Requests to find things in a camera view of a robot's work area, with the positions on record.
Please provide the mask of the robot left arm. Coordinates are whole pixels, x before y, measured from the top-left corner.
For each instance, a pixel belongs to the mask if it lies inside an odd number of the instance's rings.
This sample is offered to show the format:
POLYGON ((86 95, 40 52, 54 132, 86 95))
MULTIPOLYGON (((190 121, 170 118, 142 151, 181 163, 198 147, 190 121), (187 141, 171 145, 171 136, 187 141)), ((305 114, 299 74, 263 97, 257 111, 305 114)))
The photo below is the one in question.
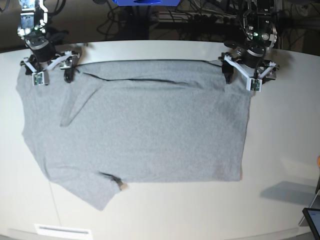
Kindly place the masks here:
POLYGON ((224 45, 231 49, 219 57, 222 73, 227 84, 232 83, 234 70, 247 80, 249 91, 260 91, 262 85, 276 79, 277 64, 265 59, 278 40, 273 23, 273 0, 233 0, 244 43, 228 40, 224 45))

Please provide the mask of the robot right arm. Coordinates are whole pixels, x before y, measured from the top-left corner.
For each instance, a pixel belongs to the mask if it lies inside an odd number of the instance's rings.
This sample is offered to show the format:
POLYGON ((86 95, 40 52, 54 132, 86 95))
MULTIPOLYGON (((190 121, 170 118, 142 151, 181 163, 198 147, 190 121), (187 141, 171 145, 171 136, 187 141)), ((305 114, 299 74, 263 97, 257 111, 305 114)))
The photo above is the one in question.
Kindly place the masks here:
POLYGON ((43 0, 20 0, 19 4, 21 12, 17 34, 31 51, 31 55, 20 62, 25 67, 25 74, 31 76, 34 86, 47 86, 50 83, 48 72, 59 67, 64 71, 64 81, 70 84, 81 53, 72 49, 56 49, 56 43, 66 33, 48 31, 54 13, 49 12, 43 0))

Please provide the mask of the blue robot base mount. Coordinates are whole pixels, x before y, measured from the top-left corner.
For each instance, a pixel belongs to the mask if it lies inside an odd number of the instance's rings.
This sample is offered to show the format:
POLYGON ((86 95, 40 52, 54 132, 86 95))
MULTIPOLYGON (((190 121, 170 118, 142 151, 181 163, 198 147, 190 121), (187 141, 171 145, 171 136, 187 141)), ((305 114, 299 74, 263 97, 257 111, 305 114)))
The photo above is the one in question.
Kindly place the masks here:
POLYGON ((180 0, 113 0, 118 6, 174 6, 176 7, 180 0))

